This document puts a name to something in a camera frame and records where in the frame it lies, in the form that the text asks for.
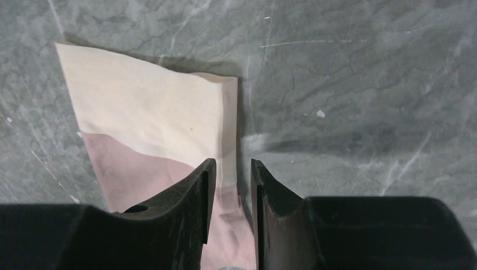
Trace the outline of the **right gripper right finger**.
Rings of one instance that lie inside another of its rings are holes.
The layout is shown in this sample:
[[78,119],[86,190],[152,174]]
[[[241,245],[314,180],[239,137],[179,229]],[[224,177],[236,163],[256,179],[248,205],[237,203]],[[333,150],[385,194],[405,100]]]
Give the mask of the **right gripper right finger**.
[[417,196],[302,198],[251,161],[257,269],[475,269],[442,201]]

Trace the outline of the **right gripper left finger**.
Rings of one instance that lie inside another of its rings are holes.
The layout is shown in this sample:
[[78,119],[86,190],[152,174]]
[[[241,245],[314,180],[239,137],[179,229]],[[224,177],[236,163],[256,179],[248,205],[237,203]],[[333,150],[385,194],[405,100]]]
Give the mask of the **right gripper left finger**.
[[200,269],[216,162],[123,213],[88,204],[1,205],[2,269]]

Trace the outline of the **pink beige underwear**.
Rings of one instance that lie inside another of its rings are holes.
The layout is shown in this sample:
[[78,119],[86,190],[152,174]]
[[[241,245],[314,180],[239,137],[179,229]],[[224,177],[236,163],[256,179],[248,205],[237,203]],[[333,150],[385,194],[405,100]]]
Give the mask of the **pink beige underwear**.
[[180,73],[103,49],[57,43],[83,141],[107,207],[124,212],[217,163],[202,269],[255,269],[237,188],[238,80]]

